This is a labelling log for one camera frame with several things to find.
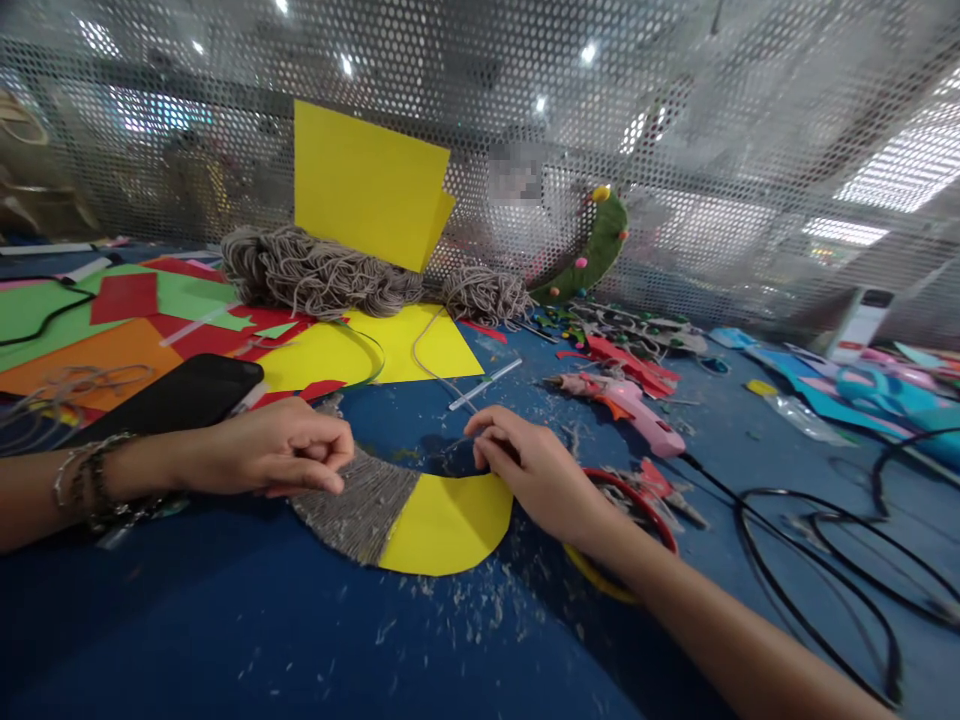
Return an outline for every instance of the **smartphone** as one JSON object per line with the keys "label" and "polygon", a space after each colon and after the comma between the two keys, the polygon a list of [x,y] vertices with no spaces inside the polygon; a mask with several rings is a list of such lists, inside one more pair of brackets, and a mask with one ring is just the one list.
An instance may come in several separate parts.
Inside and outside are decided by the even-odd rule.
{"label": "smartphone", "polygon": [[256,363],[220,355],[194,355],[155,383],[74,435],[76,447],[130,432],[158,435],[215,425],[263,380]]}

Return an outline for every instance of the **table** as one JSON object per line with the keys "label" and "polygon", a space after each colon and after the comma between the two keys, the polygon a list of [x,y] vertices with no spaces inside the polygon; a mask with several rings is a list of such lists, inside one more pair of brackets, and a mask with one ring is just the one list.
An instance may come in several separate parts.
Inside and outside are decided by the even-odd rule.
{"label": "table", "polygon": [[[162,251],[121,254],[138,262]],[[21,261],[0,267],[0,277],[69,270],[89,259]],[[508,345],[462,332],[488,371],[524,360],[481,403],[501,403],[561,438],[563,426],[578,425],[585,466],[627,467],[646,454],[644,441],[626,424],[614,425],[607,408],[543,386],[542,378],[578,362],[554,357],[563,345],[526,332],[509,336]],[[729,362],[729,376],[708,375],[689,359],[668,363],[683,376],[676,397],[702,403],[674,406],[667,416],[695,428],[692,453],[736,490],[803,489],[867,512],[863,477],[830,458],[866,468],[880,445],[858,436],[859,447],[838,449],[806,438],[743,388],[751,378],[775,378],[736,352],[711,349]],[[467,389],[476,381],[457,384]],[[342,409],[357,441],[379,457],[432,473],[472,474],[466,443],[445,452],[468,419],[463,409],[447,412],[449,401],[440,383],[413,382],[351,393]],[[682,464],[659,465],[668,478],[682,475],[698,485],[688,498],[712,525],[687,525],[678,537],[682,557],[783,626],[743,553],[726,501]],[[885,530],[956,581],[956,490],[894,462],[887,492],[896,507]],[[762,502],[771,517],[805,510],[796,502]],[[793,551],[759,535],[801,608],[856,667],[877,678],[836,596]],[[866,551],[858,556],[910,591],[888,565]],[[496,552],[449,578],[355,567],[325,549],[284,501],[252,497],[197,498],[182,514],[137,528],[115,552],[66,532],[0,559],[0,573],[0,707],[8,718],[731,717],[655,622],[600,596],[516,506]],[[956,637],[868,592],[900,639],[903,714],[951,716],[960,701]],[[867,630],[876,634],[870,622]]]}

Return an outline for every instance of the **hot glue gun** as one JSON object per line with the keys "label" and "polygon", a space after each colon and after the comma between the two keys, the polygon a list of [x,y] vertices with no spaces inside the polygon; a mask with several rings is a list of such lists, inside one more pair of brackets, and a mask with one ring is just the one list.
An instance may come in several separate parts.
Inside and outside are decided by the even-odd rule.
{"label": "hot glue gun", "polygon": [[614,380],[589,373],[566,373],[547,378],[571,395],[593,398],[613,413],[614,420],[627,420],[650,444],[657,457],[682,455],[687,446],[667,423],[643,403],[643,390],[630,380]]}

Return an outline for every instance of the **yellow semicircle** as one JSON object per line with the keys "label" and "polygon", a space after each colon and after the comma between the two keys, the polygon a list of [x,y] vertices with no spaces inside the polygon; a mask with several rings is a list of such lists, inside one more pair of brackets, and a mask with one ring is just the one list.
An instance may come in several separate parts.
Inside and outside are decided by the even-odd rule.
{"label": "yellow semicircle", "polygon": [[453,575],[492,553],[510,525],[513,495],[493,474],[422,474],[397,518],[380,567],[413,575]]}

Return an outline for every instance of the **person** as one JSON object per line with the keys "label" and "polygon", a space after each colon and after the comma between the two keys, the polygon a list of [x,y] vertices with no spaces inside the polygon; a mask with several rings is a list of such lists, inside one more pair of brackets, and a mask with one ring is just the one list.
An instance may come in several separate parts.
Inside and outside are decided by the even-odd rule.
{"label": "person", "polygon": [[[503,407],[474,415],[477,469],[509,485],[543,530],[594,558],[635,593],[744,720],[894,716],[851,680],[727,595],[611,505],[548,428]],[[52,482],[69,451],[0,461],[0,550],[10,552],[75,522]],[[268,497],[340,493],[350,426],[293,397],[202,430],[137,438],[105,456],[104,483],[119,501],[175,490]]]}

